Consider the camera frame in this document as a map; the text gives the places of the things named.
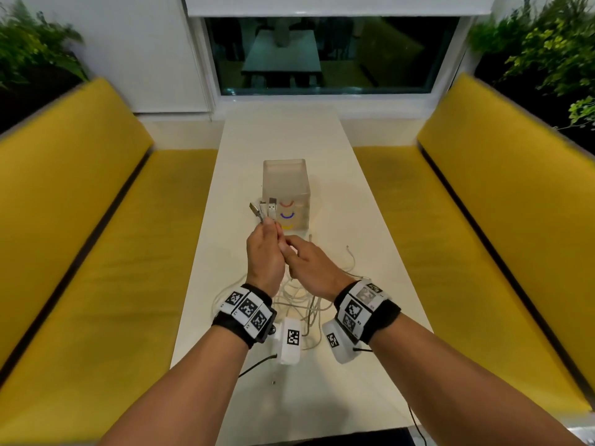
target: plastic container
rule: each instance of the plastic container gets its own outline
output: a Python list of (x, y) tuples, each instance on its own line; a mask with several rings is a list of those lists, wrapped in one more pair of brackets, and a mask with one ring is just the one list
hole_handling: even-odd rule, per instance
[(307, 230), (310, 182), (305, 159), (267, 160), (262, 171), (262, 200), (277, 199), (277, 221), (284, 230)]

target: white table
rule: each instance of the white table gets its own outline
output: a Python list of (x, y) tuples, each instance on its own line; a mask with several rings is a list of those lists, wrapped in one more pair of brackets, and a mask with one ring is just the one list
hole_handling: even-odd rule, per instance
[(273, 31), (263, 29), (258, 32), (242, 73), (320, 74), (322, 70), (314, 32), (311, 29), (289, 31), (289, 38), (289, 46), (277, 47)]
[[(248, 203), (261, 195), (263, 160), (292, 158), (305, 158), (308, 166), (313, 241), (340, 266), (351, 262), (349, 245), (355, 272), (372, 277), (408, 316), (430, 328), (336, 113), (307, 105), (238, 108), (223, 130), (172, 366), (209, 328), (215, 295), (246, 272), (245, 241), (257, 223)], [(334, 314), (329, 310), (323, 321)], [(268, 343), (256, 345), (245, 368), (270, 354)], [(302, 352), (296, 366), (268, 361), (243, 376), (217, 444), (268, 444), (410, 425), (405, 400), (373, 354), (339, 365), (323, 340)]]

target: hand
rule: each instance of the hand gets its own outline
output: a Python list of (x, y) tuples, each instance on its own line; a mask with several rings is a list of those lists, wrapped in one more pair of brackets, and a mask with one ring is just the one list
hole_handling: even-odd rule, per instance
[(248, 276), (246, 283), (254, 285), (275, 297), (285, 275), (285, 260), (279, 250), (278, 240), (283, 230), (270, 217), (258, 224), (246, 241)]
[(347, 285), (355, 282), (320, 247), (299, 236), (280, 236), (279, 249), (289, 265), (291, 276), (297, 278), (312, 295), (332, 302)]

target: window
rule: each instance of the window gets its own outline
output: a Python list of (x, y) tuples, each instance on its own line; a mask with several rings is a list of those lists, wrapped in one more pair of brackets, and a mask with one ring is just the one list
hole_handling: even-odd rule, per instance
[(429, 93), (457, 17), (209, 18), (221, 95)]

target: yellow bench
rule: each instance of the yellow bench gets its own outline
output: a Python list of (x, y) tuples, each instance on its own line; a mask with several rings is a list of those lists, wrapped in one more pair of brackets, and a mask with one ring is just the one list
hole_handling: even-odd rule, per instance
[[(418, 140), (595, 387), (591, 157), (468, 76)], [(549, 412), (590, 411), (420, 149), (355, 153), (435, 333)]]
[(168, 370), (217, 152), (151, 153), (151, 145), (105, 80), (0, 142), (4, 377), (78, 251), (146, 161), (0, 387), (0, 444), (96, 441)]

